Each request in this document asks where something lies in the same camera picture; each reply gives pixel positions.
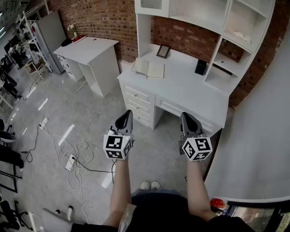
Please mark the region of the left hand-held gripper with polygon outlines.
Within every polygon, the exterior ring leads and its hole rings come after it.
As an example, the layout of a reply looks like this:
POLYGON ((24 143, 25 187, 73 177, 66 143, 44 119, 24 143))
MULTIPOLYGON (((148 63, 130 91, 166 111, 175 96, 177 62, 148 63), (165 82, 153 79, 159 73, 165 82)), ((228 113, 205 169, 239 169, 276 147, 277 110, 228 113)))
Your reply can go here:
POLYGON ((107 158, 126 160, 134 144, 132 129, 133 112, 131 110, 127 110, 120 116, 115 124, 110 124, 103 137, 103 150, 107 158))

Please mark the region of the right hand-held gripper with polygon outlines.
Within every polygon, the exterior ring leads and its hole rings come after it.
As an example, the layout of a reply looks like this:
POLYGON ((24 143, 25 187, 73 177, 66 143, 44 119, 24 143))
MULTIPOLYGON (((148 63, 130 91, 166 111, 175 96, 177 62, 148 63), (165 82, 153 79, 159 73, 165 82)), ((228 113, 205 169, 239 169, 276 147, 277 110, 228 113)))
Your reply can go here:
POLYGON ((193 115, 183 112, 180 116, 181 140, 179 155, 185 155, 189 161, 205 160, 212 153, 212 143, 200 121, 193 115))

